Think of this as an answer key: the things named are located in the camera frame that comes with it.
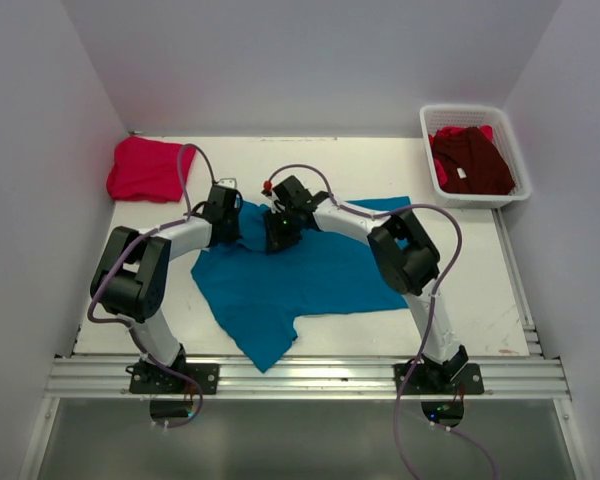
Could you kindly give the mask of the blue t shirt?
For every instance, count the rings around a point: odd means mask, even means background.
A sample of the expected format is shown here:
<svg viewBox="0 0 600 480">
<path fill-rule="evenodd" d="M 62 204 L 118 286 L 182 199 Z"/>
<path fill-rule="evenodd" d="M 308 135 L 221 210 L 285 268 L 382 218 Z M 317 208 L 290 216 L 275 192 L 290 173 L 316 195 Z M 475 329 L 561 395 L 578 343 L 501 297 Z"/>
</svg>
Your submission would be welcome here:
<svg viewBox="0 0 600 480">
<path fill-rule="evenodd" d="M 240 239 L 201 252 L 191 270 L 219 326 L 260 372 L 291 348 L 300 316 L 406 308 L 382 280 L 369 248 L 356 240 L 306 230 L 298 245 L 266 253 L 267 210 L 246 203 Z"/>
</svg>

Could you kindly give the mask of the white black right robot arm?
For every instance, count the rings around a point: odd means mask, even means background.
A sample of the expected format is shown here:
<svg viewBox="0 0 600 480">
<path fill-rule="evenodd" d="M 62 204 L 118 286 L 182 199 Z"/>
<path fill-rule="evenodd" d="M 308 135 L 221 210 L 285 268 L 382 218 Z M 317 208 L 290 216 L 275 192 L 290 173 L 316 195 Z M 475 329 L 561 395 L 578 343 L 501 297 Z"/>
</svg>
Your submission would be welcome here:
<svg viewBox="0 0 600 480">
<path fill-rule="evenodd" d="M 385 284 L 406 301 L 421 337 L 414 375 L 441 392 L 468 364 L 466 348 L 455 335 L 441 299 L 440 283 L 450 268 L 439 268 L 441 255 L 414 210 L 357 207 L 328 191 L 311 193 L 290 176 L 267 180 L 263 194 L 271 209 L 263 214 L 266 252 L 277 253 L 300 242 L 304 230 L 338 234 L 370 248 Z"/>
</svg>

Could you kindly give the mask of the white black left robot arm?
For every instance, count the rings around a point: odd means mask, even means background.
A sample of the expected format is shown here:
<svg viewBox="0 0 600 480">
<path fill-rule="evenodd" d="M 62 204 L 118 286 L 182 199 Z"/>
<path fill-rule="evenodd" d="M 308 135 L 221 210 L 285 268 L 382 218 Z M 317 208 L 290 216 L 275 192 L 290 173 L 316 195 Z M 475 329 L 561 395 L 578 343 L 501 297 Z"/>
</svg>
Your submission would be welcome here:
<svg viewBox="0 0 600 480">
<path fill-rule="evenodd" d="M 211 186 L 205 201 L 178 220 L 142 231 L 114 228 L 91 282 L 88 320 L 124 326 L 144 362 L 182 376 L 184 347 L 162 311 L 170 263 L 237 241 L 242 206 L 237 182 L 222 179 Z"/>
</svg>

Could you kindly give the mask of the folded pink t shirt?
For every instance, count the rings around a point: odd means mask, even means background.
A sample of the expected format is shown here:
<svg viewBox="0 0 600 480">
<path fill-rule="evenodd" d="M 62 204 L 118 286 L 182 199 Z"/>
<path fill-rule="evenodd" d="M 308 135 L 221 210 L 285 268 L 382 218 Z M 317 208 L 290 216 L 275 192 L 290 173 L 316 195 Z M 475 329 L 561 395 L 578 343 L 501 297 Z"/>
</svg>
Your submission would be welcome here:
<svg viewBox="0 0 600 480">
<path fill-rule="evenodd" d="M 181 144 L 130 136 L 114 149 L 106 191 L 114 201 L 178 203 L 183 197 L 177 158 Z"/>
</svg>

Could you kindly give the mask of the white plastic laundry basket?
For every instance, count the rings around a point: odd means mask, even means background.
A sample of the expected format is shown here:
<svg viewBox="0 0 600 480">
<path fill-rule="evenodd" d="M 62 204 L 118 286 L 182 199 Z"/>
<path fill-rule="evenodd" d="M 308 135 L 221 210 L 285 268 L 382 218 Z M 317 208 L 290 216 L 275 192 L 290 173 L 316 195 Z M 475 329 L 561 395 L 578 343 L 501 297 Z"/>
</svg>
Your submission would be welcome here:
<svg viewBox="0 0 600 480">
<path fill-rule="evenodd" d="M 425 140 L 426 156 L 431 173 L 434 196 L 437 203 L 445 207 L 470 209 L 497 209 L 512 202 L 523 201 L 531 194 L 531 184 L 518 148 L 510 122 L 501 110 L 483 105 L 434 104 L 420 109 L 420 123 Z M 466 195 L 444 192 L 437 181 L 428 135 L 445 126 L 472 127 L 490 125 L 493 128 L 493 143 L 508 165 L 515 181 L 508 195 Z"/>
</svg>

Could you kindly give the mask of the dark red t shirt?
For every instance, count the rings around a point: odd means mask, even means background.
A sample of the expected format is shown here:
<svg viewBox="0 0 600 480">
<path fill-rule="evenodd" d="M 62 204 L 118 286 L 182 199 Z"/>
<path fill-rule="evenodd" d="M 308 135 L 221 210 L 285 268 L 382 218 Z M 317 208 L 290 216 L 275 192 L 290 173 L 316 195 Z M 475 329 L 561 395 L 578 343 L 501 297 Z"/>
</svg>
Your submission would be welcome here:
<svg viewBox="0 0 600 480">
<path fill-rule="evenodd" d="M 440 187 L 446 193 L 508 195 L 515 187 L 511 171 L 493 141 L 476 126 L 466 127 L 455 136 L 436 137 L 431 153 L 449 177 L 448 183 Z"/>
</svg>

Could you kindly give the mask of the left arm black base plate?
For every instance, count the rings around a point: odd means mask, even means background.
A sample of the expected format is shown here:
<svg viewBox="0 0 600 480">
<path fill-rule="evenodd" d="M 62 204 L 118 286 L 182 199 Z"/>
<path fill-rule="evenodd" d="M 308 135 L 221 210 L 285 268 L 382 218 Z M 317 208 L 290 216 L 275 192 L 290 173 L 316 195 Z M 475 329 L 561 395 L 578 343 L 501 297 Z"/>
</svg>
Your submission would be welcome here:
<svg viewBox="0 0 600 480">
<path fill-rule="evenodd" d="M 192 392 L 193 385 L 159 367 L 137 362 L 125 368 L 130 375 L 129 392 L 132 394 L 176 395 Z M 215 363 L 187 363 L 180 373 L 197 383 L 195 392 L 214 395 L 220 379 L 220 367 Z"/>
</svg>

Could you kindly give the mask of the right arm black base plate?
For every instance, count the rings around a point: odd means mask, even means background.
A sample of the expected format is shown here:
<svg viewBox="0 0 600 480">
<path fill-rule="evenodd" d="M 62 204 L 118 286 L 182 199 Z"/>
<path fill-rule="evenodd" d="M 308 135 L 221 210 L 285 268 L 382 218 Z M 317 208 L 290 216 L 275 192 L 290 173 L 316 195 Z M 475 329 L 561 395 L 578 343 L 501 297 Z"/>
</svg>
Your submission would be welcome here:
<svg viewBox="0 0 600 480">
<path fill-rule="evenodd" d="M 413 360 L 392 365 L 393 381 L 396 390 L 407 379 L 402 390 L 403 395 L 482 395 L 485 393 L 480 366 L 471 361 L 463 365 L 438 365 L 433 361 L 424 360 L 417 363 L 410 376 Z"/>
</svg>

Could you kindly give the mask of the aluminium front rail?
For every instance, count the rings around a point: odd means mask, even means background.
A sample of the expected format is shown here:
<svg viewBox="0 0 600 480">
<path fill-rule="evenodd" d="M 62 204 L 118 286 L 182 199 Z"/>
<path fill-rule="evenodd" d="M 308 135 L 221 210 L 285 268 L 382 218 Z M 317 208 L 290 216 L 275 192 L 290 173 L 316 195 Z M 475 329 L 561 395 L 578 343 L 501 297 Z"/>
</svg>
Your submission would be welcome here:
<svg viewBox="0 0 600 480">
<path fill-rule="evenodd" d="M 48 398 L 131 397 L 127 367 L 135 357 L 74 356 L 54 361 L 43 393 Z M 390 400 L 400 382 L 402 361 L 377 357 L 289 357 L 260 372 L 245 357 L 191 357 L 203 366 L 214 399 Z M 474 359 L 452 387 L 467 399 L 567 399 L 562 364 L 542 357 Z"/>
</svg>

